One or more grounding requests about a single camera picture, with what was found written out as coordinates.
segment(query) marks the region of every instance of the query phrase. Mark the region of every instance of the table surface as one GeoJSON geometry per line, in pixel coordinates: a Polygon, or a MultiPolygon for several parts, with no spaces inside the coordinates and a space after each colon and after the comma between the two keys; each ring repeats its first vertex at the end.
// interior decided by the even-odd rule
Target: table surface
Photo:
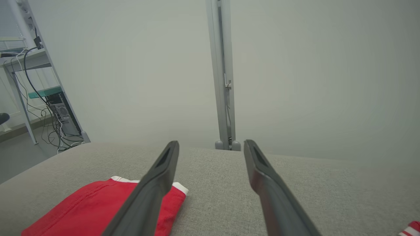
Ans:
{"type": "MultiPolygon", "coordinates": [[[[0,185],[0,235],[19,235],[86,184],[140,179],[162,149],[84,144],[17,175],[0,185]]],[[[397,235],[420,218],[414,165],[266,156],[324,236],[397,235]]],[[[266,235],[242,152],[181,144],[174,181],[189,193],[171,235],[266,235]]]]}

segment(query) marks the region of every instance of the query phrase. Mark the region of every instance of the gray floor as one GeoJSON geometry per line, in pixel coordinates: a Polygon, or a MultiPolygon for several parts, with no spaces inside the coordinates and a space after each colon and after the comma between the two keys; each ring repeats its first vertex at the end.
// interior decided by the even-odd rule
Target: gray floor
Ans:
{"type": "MultiPolygon", "coordinates": [[[[57,154],[57,147],[44,142],[41,139],[41,133],[42,127],[34,130],[37,145],[32,143],[28,133],[0,143],[0,184],[57,154]]],[[[46,128],[43,137],[47,140],[46,128]]],[[[50,137],[51,140],[55,137],[52,143],[58,145],[57,134],[53,133],[50,137]]],[[[82,140],[79,137],[67,138],[75,141],[82,140]]]]}

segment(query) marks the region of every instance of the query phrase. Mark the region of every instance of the baseboard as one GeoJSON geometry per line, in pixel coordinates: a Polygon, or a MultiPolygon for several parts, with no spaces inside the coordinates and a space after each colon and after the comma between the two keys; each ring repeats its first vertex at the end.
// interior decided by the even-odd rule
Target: baseboard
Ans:
{"type": "MultiPolygon", "coordinates": [[[[44,125],[44,117],[45,124],[52,123],[53,119],[51,115],[45,115],[42,117],[42,121],[40,121],[39,119],[31,121],[32,130],[42,127],[44,125]]],[[[25,124],[17,125],[15,127],[12,127],[11,129],[12,130],[9,130],[7,132],[0,132],[0,143],[28,132],[28,129],[26,128],[25,124]]]]}

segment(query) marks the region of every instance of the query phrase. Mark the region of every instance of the white board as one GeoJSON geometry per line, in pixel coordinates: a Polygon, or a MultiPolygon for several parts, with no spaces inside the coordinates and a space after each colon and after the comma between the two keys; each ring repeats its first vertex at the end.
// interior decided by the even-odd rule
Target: white board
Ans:
{"type": "Polygon", "coordinates": [[[319,158],[420,154],[419,1],[232,0],[236,139],[319,158]]]}
{"type": "Polygon", "coordinates": [[[204,1],[29,0],[92,142],[214,148],[218,119],[204,1]]]}

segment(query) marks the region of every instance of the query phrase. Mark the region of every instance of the red cloth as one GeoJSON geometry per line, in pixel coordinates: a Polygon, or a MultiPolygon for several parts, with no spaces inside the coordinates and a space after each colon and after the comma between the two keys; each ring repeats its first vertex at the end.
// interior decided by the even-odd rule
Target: red cloth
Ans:
{"type": "MultiPolygon", "coordinates": [[[[22,236],[100,236],[136,185],[113,179],[88,184],[23,230],[22,236]]],[[[169,236],[184,200],[185,193],[172,186],[162,200],[155,236],[169,236]]]]}

